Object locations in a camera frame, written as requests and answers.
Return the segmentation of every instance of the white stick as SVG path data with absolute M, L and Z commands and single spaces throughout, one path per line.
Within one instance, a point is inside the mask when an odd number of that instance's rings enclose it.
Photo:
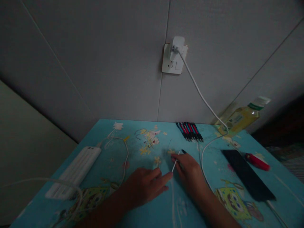
M 177 160 L 175 160 L 175 162 L 174 162 L 174 166 L 173 166 L 172 171 L 171 171 L 172 173 L 173 173 L 173 170 L 174 170 L 174 168 L 175 168 L 176 162 L 177 162 Z

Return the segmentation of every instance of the hand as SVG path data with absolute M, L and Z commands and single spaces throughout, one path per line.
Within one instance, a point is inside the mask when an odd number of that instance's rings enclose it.
M 202 198 L 202 194 L 210 190 L 205 182 L 200 165 L 189 154 L 171 154 L 172 161 L 177 163 L 175 168 L 187 192 L 194 200 Z
M 122 202 L 126 210 L 132 210 L 138 206 L 153 200 L 169 188 L 165 186 L 172 178 L 172 173 L 162 176 L 159 168 L 154 170 L 138 168 L 116 191 L 123 194 Z

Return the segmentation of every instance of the power socket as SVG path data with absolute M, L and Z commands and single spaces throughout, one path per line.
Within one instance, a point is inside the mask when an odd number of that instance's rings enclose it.
M 188 47 L 184 46 L 182 49 L 182 56 L 184 59 L 186 59 Z M 177 61 L 171 61 L 169 58 L 169 52 L 170 52 L 170 44 L 166 43 L 164 46 L 164 55 L 163 55 L 163 60 L 162 60 L 162 72 L 163 73 L 171 73 L 171 74 L 181 74 L 183 67 L 184 67 L 184 62 L 181 58 L 178 58 Z

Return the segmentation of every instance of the blue desk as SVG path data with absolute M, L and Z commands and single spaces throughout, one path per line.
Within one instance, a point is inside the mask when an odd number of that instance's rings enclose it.
M 123 128 L 121 130 L 113 129 L 115 122 L 123 123 Z M 198 124 L 197 127 L 205 140 L 204 143 L 187 142 L 175 123 L 99 120 L 52 178 L 59 178 L 85 146 L 96 146 L 111 132 L 115 137 L 130 136 L 126 141 L 130 154 L 126 165 L 125 180 L 138 167 L 152 169 L 158 165 L 163 174 L 171 171 L 173 164 L 170 153 L 177 153 L 181 149 L 200 162 L 200 154 L 204 145 L 216 138 L 218 132 L 213 125 Z M 93 204 L 101 203 L 104 198 L 113 193 L 123 175 L 127 153 L 124 142 L 115 139 L 105 140 L 101 148 L 101 154 L 80 185 L 85 194 L 82 210 L 92 207 Z M 303 227 L 304 185 L 246 131 L 240 132 L 232 139 L 218 139 L 213 142 L 206 149 L 203 160 L 204 171 L 212 190 L 233 217 L 243 227 L 281 226 L 265 203 L 255 202 L 251 198 L 220 151 L 233 148 L 264 158 L 271 166 L 270 171 L 265 172 L 255 167 L 253 169 L 276 196 L 277 201 L 273 201 L 272 204 L 289 227 Z M 46 199 L 44 195 L 52 184 L 48 182 L 44 185 L 14 221 L 12 228 L 52 227 L 60 218 L 69 217 L 69 214 L 75 209 L 77 199 L 67 201 Z M 176 171 L 173 179 L 167 185 L 170 188 L 169 191 L 164 192 L 152 202 L 129 212 L 118 226 L 205 227 L 205 221 L 184 192 Z M 76 220 L 82 219 L 85 215 L 86 212 L 78 213 Z M 63 220 L 56 227 L 61 227 L 65 222 L 66 220 Z

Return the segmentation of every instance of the pen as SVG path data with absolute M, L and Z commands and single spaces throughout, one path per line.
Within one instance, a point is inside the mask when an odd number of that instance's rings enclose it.
M 188 123 L 188 124 L 190 125 L 190 127 L 191 127 L 194 135 L 197 137 L 197 140 L 201 142 L 202 140 L 201 140 L 201 138 L 199 136 L 199 133 L 197 132 L 197 130 L 195 129 L 195 127 L 193 126 L 193 124 L 192 123 Z
M 183 127 L 183 125 L 182 125 L 181 123 L 180 123 L 180 127 L 181 127 L 181 129 L 183 130 L 183 132 L 185 133 L 186 138 L 188 139 L 188 141 L 190 141 L 190 139 L 189 139 L 189 137 L 188 137 L 188 134 L 187 134 L 186 130 L 184 129 L 184 127 Z
M 191 138 L 192 138 L 193 140 L 195 140 L 195 137 L 194 137 L 193 133 L 191 132 L 190 128 L 188 127 L 187 123 L 183 123 L 183 124 L 184 124 L 184 125 L 186 126 L 186 128 L 188 129 L 188 132 L 189 132 L 189 135 L 191 135 Z
M 184 122 L 182 123 L 182 125 L 184 126 L 184 129 L 187 132 L 187 135 L 188 135 L 188 138 L 189 138 L 189 142 L 191 142 L 192 141 L 192 135 L 190 135 L 190 132 L 188 131 L 188 128 L 187 128 L 187 126 L 185 125 Z
M 197 129 L 195 123 L 192 123 L 192 126 L 194 127 L 195 132 L 199 135 L 200 140 L 203 142 L 204 139 L 203 139 L 202 135 L 200 134 L 199 130 Z
M 186 134 L 183 132 L 182 128 L 178 125 L 177 122 L 176 122 L 176 126 L 178 127 L 178 129 L 180 130 L 180 132 L 183 134 L 183 137 L 185 138 L 185 140 L 188 141 L 188 139 L 186 138 Z
M 191 125 L 190 125 L 190 123 L 189 123 L 189 122 L 187 122 L 187 126 L 189 127 L 189 129 L 190 129 L 191 133 L 193 134 L 194 138 L 195 138 L 195 139 L 196 139 L 196 141 L 198 142 L 198 141 L 199 141 L 199 139 L 198 139 L 197 135 L 195 134 L 195 132 L 194 132 L 194 131 L 192 131 L 192 127 L 191 127 Z
M 184 125 L 184 123 L 180 123 L 180 125 L 185 130 L 189 142 L 191 142 L 191 135 L 189 134 L 187 127 Z

